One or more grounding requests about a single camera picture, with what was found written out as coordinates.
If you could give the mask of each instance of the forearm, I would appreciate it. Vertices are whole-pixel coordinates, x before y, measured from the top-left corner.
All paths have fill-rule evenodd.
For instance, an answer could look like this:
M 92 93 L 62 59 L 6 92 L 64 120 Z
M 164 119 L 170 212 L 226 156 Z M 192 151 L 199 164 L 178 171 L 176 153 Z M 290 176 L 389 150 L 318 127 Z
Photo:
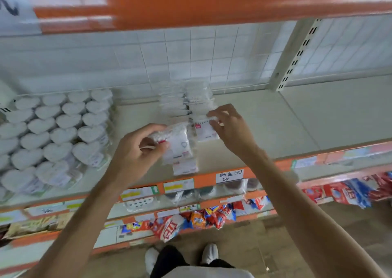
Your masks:
M 92 189 L 38 265 L 26 273 L 26 277 L 78 277 L 121 192 L 111 184 L 112 178 L 107 180 L 105 176 Z
M 317 277 L 386 277 L 358 243 L 286 178 L 262 150 L 243 160 L 263 185 Z

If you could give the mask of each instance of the black pants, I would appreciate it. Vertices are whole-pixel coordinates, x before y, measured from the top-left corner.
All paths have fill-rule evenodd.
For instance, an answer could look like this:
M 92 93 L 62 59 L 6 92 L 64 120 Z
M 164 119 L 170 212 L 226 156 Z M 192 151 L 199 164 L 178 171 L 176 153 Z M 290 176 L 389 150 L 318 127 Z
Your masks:
M 184 260 L 182 254 L 177 250 L 176 247 L 167 245 L 159 253 L 158 259 L 156 260 L 153 272 L 150 278 L 161 278 L 167 273 L 180 266 L 188 266 Z M 214 267 L 214 268 L 234 268 L 224 260 L 215 259 L 209 265 L 200 265 L 202 267 Z

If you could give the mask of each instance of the person's right hand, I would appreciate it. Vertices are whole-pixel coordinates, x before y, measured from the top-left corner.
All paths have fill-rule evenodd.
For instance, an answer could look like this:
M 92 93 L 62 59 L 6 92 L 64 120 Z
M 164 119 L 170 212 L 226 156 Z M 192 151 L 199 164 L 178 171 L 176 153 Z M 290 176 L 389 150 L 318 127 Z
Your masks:
M 207 116 L 217 117 L 223 122 L 223 126 L 215 120 L 211 120 L 210 124 L 226 147 L 242 161 L 259 151 L 251 130 L 232 104 L 220 106 L 208 112 Z

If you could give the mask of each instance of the person's left hand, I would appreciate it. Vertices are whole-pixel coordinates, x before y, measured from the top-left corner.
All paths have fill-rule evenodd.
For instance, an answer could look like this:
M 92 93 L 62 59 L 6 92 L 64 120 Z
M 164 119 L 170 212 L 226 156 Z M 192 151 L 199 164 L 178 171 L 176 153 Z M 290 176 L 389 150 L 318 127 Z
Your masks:
M 170 147 L 168 142 L 164 142 L 158 144 L 155 149 L 144 148 L 154 146 L 153 141 L 147 136 L 166 127 L 164 124 L 150 123 L 126 134 L 120 140 L 104 177 L 115 181 L 121 191 L 143 177 Z

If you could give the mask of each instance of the floor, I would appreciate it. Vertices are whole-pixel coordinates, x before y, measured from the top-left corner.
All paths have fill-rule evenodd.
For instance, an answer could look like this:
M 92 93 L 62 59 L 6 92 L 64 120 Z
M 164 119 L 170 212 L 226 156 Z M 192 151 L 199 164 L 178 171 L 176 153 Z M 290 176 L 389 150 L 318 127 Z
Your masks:
M 392 208 L 380 203 L 372 209 L 328 203 L 321 206 L 379 265 L 392 276 Z M 196 265 L 204 246 L 214 242 L 219 257 L 233 266 L 248 270 L 255 278 L 310 278 L 302 259 L 278 216 L 244 221 L 176 236 L 168 243 L 176 246 L 185 260 Z M 144 253 L 148 246 L 137 246 L 91 258 L 83 278 L 144 278 Z

